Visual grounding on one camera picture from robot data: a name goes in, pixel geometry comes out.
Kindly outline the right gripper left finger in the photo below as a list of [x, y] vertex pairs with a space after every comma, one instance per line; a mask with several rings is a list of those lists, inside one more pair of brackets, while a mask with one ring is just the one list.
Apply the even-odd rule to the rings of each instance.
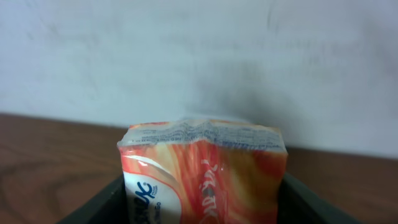
[[123, 175], [58, 224], [129, 224]]

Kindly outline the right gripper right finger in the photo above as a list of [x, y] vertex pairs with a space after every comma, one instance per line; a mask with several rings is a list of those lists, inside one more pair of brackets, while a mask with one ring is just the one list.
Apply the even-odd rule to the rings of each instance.
[[360, 224], [360, 221], [334, 207], [305, 184], [285, 174], [278, 196], [278, 224]]

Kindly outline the small orange snack box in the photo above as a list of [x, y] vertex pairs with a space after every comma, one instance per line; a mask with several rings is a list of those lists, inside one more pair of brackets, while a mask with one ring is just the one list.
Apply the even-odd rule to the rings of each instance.
[[188, 119], [132, 125], [118, 142], [131, 223], [275, 223], [280, 131]]

